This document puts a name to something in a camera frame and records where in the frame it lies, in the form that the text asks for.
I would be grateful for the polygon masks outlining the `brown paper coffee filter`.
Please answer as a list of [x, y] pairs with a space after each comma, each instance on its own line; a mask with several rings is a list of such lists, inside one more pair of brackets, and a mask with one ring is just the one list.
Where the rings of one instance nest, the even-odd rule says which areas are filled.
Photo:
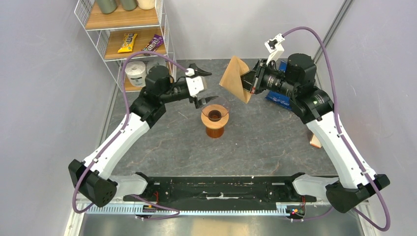
[[237, 56], [232, 56], [219, 82], [220, 86], [245, 104], [249, 102], [251, 93], [243, 88], [241, 76], [249, 71], [248, 65], [243, 60]]

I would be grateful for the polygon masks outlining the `amber glass carafe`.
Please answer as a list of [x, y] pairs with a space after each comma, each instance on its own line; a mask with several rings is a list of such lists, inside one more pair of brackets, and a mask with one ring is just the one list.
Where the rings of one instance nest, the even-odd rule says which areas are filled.
[[206, 127], [206, 134], [211, 138], [220, 138], [224, 134], [224, 126], [218, 129]]

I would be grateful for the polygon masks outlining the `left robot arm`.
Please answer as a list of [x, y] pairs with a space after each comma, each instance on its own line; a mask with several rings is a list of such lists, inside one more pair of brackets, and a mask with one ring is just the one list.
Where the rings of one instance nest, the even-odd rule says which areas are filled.
[[145, 175], [114, 176], [113, 169], [132, 145], [165, 114], [167, 103], [187, 99], [198, 109], [215, 99], [215, 96], [197, 97], [207, 89], [205, 78], [210, 75], [212, 73], [192, 63], [186, 69], [183, 81], [175, 81], [167, 67], [152, 67], [145, 77], [145, 86], [127, 108], [120, 125], [83, 161], [74, 159], [68, 165], [75, 188], [73, 198], [80, 193], [97, 207], [107, 205], [114, 197], [131, 194], [143, 201], [150, 200], [154, 187], [148, 184]]

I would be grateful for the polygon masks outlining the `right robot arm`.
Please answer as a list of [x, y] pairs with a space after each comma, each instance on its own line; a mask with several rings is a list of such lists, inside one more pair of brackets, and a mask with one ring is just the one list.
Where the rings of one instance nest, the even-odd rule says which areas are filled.
[[260, 59], [240, 79], [243, 88], [252, 94], [270, 90], [287, 97], [291, 111], [318, 138], [337, 171], [333, 178], [295, 174], [292, 183], [284, 187], [285, 197], [297, 201], [303, 195], [312, 196], [346, 213], [387, 187], [390, 181], [369, 167], [343, 134], [333, 101], [315, 85], [315, 74], [316, 65], [310, 56], [292, 54], [284, 71], [278, 70], [274, 62]]

